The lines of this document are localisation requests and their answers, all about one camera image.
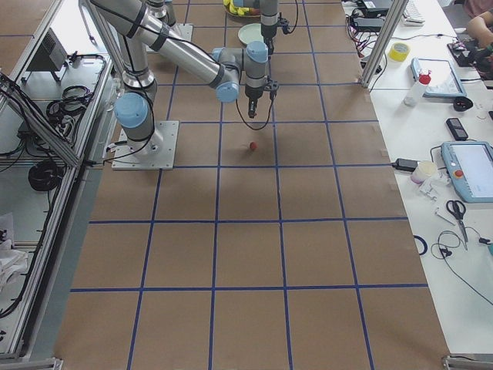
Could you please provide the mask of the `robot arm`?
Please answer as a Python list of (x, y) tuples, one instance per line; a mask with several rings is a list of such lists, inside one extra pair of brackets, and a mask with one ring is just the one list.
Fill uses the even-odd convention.
[(152, 50), (185, 69), (216, 92), (222, 103), (238, 99), (245, 81), (248, 116), (254, 118), (264, 93), (275, 99), (278, 84), (267, 75), (277, 33), (277, 2), (250, 1), (261, 11), (260, 41), (245, 48), (217, 48), (211, 53), (184, 39), (178, 32), (171, 1), (92, 1), (89, 10), (98, 24), (106, 48), (122, 63), (122, 79), (129, 91), (146, 96), (156, 84), (149, 70)]
[(260, 32), (269, 56), (274, 53), (274, 38), (278, 28), (282, 29), (284, 35), (290, 32), (289, 21), (279, 12), (278, 5), (277, 0), (259, 0)]

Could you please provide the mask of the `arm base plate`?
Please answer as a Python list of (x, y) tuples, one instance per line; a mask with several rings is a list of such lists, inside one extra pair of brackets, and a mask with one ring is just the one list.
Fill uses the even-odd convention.
[(171, 170), (175, 162), (178, 121), (156, 121), (155, 131), (146, 146), (145, 143), (124, 143), (116, 147), (116, 160), (112, 161), (114, 170)]

